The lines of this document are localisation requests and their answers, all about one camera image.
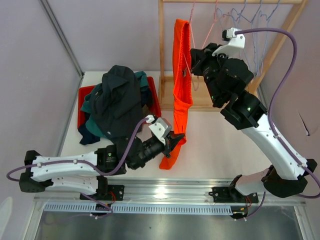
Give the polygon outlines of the blue hanger of navy shorts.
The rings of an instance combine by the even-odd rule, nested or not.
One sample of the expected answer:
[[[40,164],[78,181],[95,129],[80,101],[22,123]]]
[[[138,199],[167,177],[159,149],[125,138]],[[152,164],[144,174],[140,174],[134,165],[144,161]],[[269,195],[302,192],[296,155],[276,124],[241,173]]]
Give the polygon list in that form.
[[[251,23],[251,29],[254,29],[255,28],[255,20],[258,16],[258,13],[262,7],[262,4],[263,4],[263,0],[260,0],[259,1],[259,6],[256,10],[256,12],[254,13],[250,23]],[[253,63],[254,63],[254,66],[255,66],[255,76],[257,77],[258,76],[258,73],[259,73],[259,66],[258,66],[258,49],[257,49],[257,41],[258,41],[258,36],[257,36],[257,33],[254,33],[252,32],[252,44],[253,44]]]

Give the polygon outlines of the orange shorts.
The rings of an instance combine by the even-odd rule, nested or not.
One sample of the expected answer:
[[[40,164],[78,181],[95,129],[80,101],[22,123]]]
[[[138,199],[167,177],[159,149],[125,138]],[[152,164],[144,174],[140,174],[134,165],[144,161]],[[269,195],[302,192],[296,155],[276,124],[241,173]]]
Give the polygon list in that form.
[[[190,23],[176,19],[173,30],[173,131],[186,134],[192,99]]]

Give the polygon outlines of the dark grey shorts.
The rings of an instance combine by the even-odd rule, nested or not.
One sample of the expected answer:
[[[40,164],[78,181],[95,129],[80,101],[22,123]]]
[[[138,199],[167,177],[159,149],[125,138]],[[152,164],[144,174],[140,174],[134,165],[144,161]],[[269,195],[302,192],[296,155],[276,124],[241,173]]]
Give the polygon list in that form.
[[[101,84],[91,92],[89,104],[97,127],[112,142],[130,137],[144,118],[140,83],[126,66],[114,65],[103,74]]]

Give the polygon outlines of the blue hanger of teal shorts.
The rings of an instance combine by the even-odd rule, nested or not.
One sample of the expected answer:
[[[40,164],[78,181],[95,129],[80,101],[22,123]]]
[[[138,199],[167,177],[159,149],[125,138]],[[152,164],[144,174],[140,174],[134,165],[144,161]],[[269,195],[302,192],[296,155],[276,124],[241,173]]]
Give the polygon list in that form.
[[[240,12],[238,12],[235,8],[232,8],[230,12],[224,13],[219,7],[217,8],[217,12],[220,13],[221,17],[230,17],[234,27],[238,29],[240,26],[240,19],[243,16],[243,12],[246,6],[247,6],[247,0],[244,1],[243,7],[240,10]]]

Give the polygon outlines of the teal green shorts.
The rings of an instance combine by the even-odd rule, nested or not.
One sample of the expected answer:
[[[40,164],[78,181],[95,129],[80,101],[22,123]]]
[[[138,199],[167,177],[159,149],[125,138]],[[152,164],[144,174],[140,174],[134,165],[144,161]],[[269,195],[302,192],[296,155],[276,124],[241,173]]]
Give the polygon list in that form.
[[[148,83],[147,74],[144,71],[134,73],[140,84],[141,107],[153,102],[152,92]],[[97,85],[81,87],[78,91],[78,117],[83,116],[83,120],[78,122],[78,131],[85,138],[85,135],[92,135],[94,139],[108,138],[97,126],[95,120],[91,116],[90,99],[92,93],[95,93],[102,86],[102,83]]]

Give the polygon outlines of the navy blue shorts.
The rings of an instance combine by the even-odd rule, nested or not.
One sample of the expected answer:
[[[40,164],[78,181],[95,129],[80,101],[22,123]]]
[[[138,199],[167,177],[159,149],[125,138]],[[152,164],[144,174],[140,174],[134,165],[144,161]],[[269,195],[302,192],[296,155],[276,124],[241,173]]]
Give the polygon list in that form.
[[[151,114],[151,112],[149,111],[148,109],[148,104],[145,105],[144,107],[142,107],[142,112],[144,115],[148,115],[148,114]],[[93,135],[89,135],[89,134],[86,134],[85,135],[85,138],[81,138],[80,140],[80,144],[85,146],[85,145],[90,145],[90,144],[94,144],[94,143],[97,143],[101,140],[101,137],[98,137],[98,138],[93,138]]]

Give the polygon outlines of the pink hanger of grey shorts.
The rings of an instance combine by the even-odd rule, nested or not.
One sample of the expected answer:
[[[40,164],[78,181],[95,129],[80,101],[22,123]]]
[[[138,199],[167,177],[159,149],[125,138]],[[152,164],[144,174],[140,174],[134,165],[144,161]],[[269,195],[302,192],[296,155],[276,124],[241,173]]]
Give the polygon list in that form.
[[[210,29],[209,29],[209,31],[208,31],[208,33],[207,33],[206,37],[205,37],[205,40],[204,40],[204,42],[203,42],[203,44],[202,44],[201,49],[203,49],[203,48],[205,47],[206,42],[207,42],[207,40],[208,40],[208,38],[209,38],[209,36],[210,36],[210,34],[211,34],[212,30],[213,30],[213,27],[214,27],[215,23],[216,23],[216,22],[218,22],[218,23],[220,24],[220,27],[221,27],[221,28],[223,28],[223,27],[222,27],[222,23],[221,23],[221,21],[222,21],[222,19],[224,19],[224,18],[227,18],[227,17],[228,17],[228,16],[227,16],[226,14],[224,14],[223,12],[221,12],[221,13],[220,13],[220,14],[221,14],[221,16],[218,16],[218,13],[217,13],[217,12],[218,12],[218,11],[220,11],[220,9],[218,9],[218,3],[219,3],[219,1],[218,1],[218,0],[216,0],[215,5],[214,5],[214,12],[213,12],[213,21],[212,21],[212,25],[211,25],[211,27],[210,27]]]

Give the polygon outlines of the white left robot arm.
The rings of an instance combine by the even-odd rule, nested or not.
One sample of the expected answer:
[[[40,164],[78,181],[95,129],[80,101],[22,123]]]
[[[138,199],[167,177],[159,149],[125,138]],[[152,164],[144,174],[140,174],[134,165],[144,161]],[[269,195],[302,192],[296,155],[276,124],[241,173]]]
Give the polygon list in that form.
[[[173,156],[173,151],[184,138],[183,133],[170,131],[162,143],[153,135],[146,141],[135,137],[120,139],[95,151],[67,157],[44,157],[35,150],[26,152],[26,170],[18,184],[24,193],[46,190],[79,192],[80,199],[89,196],[95,200],[113,201],[120,198],[123,186],[109,186],[108,176],[124,175],[127,169],[143,168],[157,155]]]

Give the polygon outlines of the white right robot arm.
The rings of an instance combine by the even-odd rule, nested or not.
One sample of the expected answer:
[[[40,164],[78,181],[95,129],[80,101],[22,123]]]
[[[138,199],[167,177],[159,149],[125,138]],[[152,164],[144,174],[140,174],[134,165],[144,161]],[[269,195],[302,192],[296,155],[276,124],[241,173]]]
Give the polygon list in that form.
[[[272,132],[268,111],[263,103],[246,90],[254,74],[239,58],[215,53],[219,45],[190,50],[191,73],[201,76],[212,105],[219,108],[225,120],[247,135],[271,162],[267,169],[237,175],[228,186],[228,196],[239,202],[255,192],[269,192],[279,198],[301,195],[308,181],[306,176],[315,170],[314,159],[306,159],[287,151],[292,147]]]

